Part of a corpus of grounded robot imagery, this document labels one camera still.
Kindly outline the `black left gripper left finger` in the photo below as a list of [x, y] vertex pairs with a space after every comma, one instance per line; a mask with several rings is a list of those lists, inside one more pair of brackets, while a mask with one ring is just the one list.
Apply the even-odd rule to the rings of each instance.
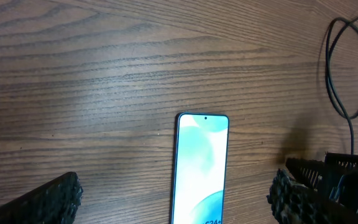
[[72, 224], [82, 194], [77, 174], [67, 172], [0, 206], [0, 223]]

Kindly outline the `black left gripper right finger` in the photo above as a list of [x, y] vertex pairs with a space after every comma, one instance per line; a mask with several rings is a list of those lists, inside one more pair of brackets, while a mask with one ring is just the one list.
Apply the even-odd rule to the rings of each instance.
[[319, 196], [279, 169], [267, 195], [279, 224], [358, 224], [358, 214]]

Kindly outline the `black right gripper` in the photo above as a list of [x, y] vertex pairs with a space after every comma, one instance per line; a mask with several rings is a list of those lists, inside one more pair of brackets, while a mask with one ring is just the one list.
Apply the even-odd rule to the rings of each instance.
[[358, 155], [328, 152], [324, 162], [288, 158], [296, 181], [358, 214]]

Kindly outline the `blue Galaxy smartphone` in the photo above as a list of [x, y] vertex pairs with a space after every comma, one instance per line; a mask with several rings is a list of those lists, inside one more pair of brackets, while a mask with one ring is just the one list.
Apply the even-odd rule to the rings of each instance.
[[177, 114], [170, 224], [223, 222], [228, 139], [224, 114]]

